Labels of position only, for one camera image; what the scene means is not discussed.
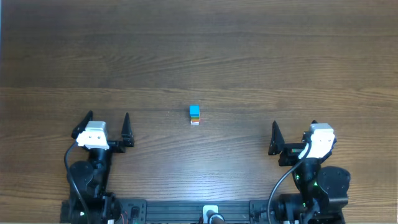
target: black cable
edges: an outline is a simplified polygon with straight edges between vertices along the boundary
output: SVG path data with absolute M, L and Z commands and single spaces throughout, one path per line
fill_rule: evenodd
M 88 207 L 86 202 L 84 201 L 83 197 L 81 196 L 79 189 L 76 186 L 75 181 L 73 180 L 73 177 L 70 173 L 70 169 L 69 169 L 69 165 L 68 165 L 68 156 L 69 156 L 69 152 L 77 145 L 77 142 L 75 141 L 70 148 L 67 150 L 67 152 L 65 153 L 65 156 L 63 157 L 63 161 L 65 163 L 65 168 L 67 168 L 67 177 L 69 179 L 69 183 L 72 185 L 73 189 L 75 190 L 77 197 L 79 198 L 81 205 L 83 206 L 85 213 L 86 213 L 86 218 L 87 218 L 87 224 L 90 224 L 90 217 L 88 214 Z
M 310 153 L 311 145 L 312 145 L 312 143 L 311 143 L 311 141 L 309 141 L 309 142 L 308 142 L 308 149 L 307 149 L 307 151 L 305 152 L 304 156 L 301 158 L 301 160 L 300 160 L 298 163 L 296 163 L 292 168 L 290 168 L 290 169 L 278 180 L 278 182 L 275 184 L 275 187 L 272 189 L 272 192 L 271 192 L 271 194 L 269 195 L 268 204 L 267 204 L 267 218 L 268 218 L 269 224 L 272 224 L 272 222 L 271 222 L 271 212 L 270 212 L 270 209 L 271 209 L 271 200 L 272 200 L 272 198 L 273 198 L 273 196 L 274 196 L 276 190 L 278 189 L 279 185 L 286 179 L 286 177 L 287 177 L 290 173 L 292 173 L 299 165 L 301 165 L 301 164 L 304 162 L 304 160 L 307 158 L 308 154 Z

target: white connector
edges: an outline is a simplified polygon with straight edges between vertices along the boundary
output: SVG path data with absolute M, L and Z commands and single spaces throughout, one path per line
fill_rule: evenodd
M 311 124 L 309 132 L 311 133 L 311 150 L 307 158 L 320 159 L 331 151 L 335 134 L 333 128 L 326 123 Z M 298 155 L 301 159 L 308 150 L 308 144 L 305 149 Z
M 88 149 L 109 149 L 108 132 L 104 121 L 89 121 L 85 130 L 78 135 L 76 142 Z

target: wooden tabletop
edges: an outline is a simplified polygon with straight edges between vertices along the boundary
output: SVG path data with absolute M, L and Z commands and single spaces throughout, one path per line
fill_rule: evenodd
M 57 222 L 63 155 L 89 111 L 136 147 L 108 190 L 148 200 L 265 199 L 288 167 L 267 155 L 277 120 L 313 119 L 351 173 L 348 222 L 397 221 L 396 1 L 4 0 L 0 222 Z M 191 126 L 188 107 L 201 106 Z M 85 160 L 75 149 L 70 161 Z M 279 193 L 297 192 L 288 178 Z

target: stacked blocks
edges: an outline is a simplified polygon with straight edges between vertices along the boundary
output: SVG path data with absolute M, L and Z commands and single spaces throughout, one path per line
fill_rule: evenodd
M 189 108 L 189 112 L 191 115 L 191 124 L 192 125 L 199 125 L 200 121 L 200 109 L 199 105 L 191 105 Z

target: wooden table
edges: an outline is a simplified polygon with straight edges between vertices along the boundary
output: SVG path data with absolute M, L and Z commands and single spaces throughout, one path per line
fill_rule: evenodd
M 396 1 L 3 0 L 0 221 L 57 222 L 63 154 L 88 110 L 136 147 L 109 191 L 148 200 L 267 198 L 313 119 L 351 172 L 348 222 L 397 221 Z M 188 107 L 201 106 L 191 126 Z M 85 160 L 81 149 L 71 162 Z M 296 192 L 291 178 L 279 192 Z

